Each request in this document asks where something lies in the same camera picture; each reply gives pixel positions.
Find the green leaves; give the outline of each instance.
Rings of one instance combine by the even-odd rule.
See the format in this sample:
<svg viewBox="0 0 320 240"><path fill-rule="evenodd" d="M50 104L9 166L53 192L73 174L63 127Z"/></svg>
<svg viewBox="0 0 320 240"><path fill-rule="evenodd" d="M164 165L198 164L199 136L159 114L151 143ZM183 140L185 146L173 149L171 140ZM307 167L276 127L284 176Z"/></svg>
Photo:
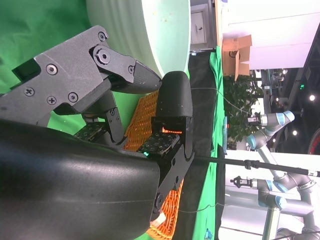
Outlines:
<svg viewBox="0 0 320 240"><path fill-rule="evenodd" d="M263 96L263 90L258 87L255 77L239 75L237 81L234 77L223 77L224 96L230 103L239 109L251 113L251 106L254 105L259 96ZM246 125L248 114L239 111L227 101L224 101L224 111L228 118L228 137L238 142L252 132L257 130L256 126Z"/></svg>

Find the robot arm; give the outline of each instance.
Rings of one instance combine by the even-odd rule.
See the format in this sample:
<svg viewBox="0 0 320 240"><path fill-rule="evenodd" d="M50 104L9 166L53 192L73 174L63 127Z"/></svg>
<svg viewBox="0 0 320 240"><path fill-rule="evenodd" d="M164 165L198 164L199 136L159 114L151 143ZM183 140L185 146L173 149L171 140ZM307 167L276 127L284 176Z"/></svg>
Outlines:
<svg viewBox="0 0 320 240"><path fill-rule="evenodd" d="M261 115L257 123L264 128L249 135L247 137L247 143L249 144L251 149L257 150L259 152L265 163L277 164L276 160L267 148L267 142L277 131L282 129L287 124L291 123L294 119L295 115L290 111L286 111L284 113L270 113ZM284 172L275 170L271 170L271 173L275 177L275 179L280 179L285 175Z"/></svg>
<svg viewBox="0 0 320 240"><path fill-rule="evenodd" d="M292 112L272 113L262 115L259 119L249 118L249 122L255 122L265 127L251 134L247 138L250 147L257 150L264 160L269 164L277 164L267 148L267 141L288 123L292 122L295 116ZM277 170L270 170L273 175L273 182L264 179L241 179L235 178L233 181L238 187L249 186L258 190L258 204L268 207L267 217L264 226L263 240L274 239L277 235L280 211L284 214L303 217L304 228L302 232L310 233L320 230L320 189L316 182L309 176ZM293 188L297 188L301 200L285 199L284 197L270 194L272 187L276 186L281 192L285 193ZM319 240L320 233L297 235L295 240L308 239Z"/></svg>

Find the ur robot arm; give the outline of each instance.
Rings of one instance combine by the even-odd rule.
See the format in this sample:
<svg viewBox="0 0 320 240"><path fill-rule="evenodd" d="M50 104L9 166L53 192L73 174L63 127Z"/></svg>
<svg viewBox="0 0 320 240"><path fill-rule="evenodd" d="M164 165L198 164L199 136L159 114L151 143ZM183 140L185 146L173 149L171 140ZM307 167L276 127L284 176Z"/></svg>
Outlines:
<svg viewBox="0 0 320 240"><path fill-rule="evenodd" d="M267 141L273 135L295 119L292 112L272 113L262 115L258 120L254 117L254 122L259 122L264 128L256 131L247 137L247 142L253 150L257 150L264 162L277 164L276 160L267 148ZM320 240L320 188L316 182L307 175L297 173L270 170L273 175L273 182L264 179L241 179L237 177L233 180L238 187L248 186L258 190L258 204L268 207L267 217L264 226L263 240L272 240L288 235L287 229L278 230L280 213L303 217L304 235L296 235L286 239L291 240ZM270 194L275 186L282 193L297 188L301 200L286 199L284 197Z"/></svg>
<svg viewBox="0 0 320 240"><path fill-rule="evenodd" d="M184 179L194 159L187 75L161 79L106 38L94 26L39 54L0 94L1 240L132 240ZM123 150L112 91L157 90L151 136L137 152ZM49 129L51 111L82 114L86 125L75 135Z"/></svg>

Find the wicker basket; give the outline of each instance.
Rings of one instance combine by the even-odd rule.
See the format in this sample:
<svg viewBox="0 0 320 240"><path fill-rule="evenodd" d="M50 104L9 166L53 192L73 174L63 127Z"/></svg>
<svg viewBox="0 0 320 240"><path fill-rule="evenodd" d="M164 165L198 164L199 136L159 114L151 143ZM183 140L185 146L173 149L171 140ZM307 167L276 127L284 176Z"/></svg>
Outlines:
<svg viewBox="0 0 320 240"><path fill-rule="evenodd" d="M125 135L125 149L136 151L152 133L151 117L156 114L158 92L140 98ZM166 220L158 227L150 226L147 233L155 240L171 240L176 229L178 209L183 181L178 191L170 191L162 205Z"/></svg>

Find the green cloth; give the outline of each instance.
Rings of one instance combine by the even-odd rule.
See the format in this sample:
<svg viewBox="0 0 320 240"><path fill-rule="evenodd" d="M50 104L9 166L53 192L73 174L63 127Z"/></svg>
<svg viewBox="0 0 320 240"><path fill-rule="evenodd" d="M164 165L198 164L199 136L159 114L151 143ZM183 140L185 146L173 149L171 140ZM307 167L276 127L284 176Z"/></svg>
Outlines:
<svg viewBox="0 0 320 240"><path fill-rule="evenodd" d="M214 123L212 133L213 151L211 151L211 157L217 157L218 145L223 144L223 124L225 117L224 110L224 84L223 84L223 71L222 71L222 57L219 47L216 48L216 52L212 52L210 55L210 68L214 74L216 89L221 93L216 93L216 106L214 110ZM201 193L198 210L206 208L208 205L214 206L216 204L216 163L210 163ZM215 235L216 227L216 208L208 207L205 210L196 213L193 240L202 240L209 229L212 235Z"/></svg>
<svg viewBox="0 0 320 240"><path fill-rule="evenodd" d="M85 0L0 0L0 93L19 82L12 69L90 27ZM114 93L125 129L140 97ZM84 125L80 115L52 113L48 127L74 134Z"/></svg>

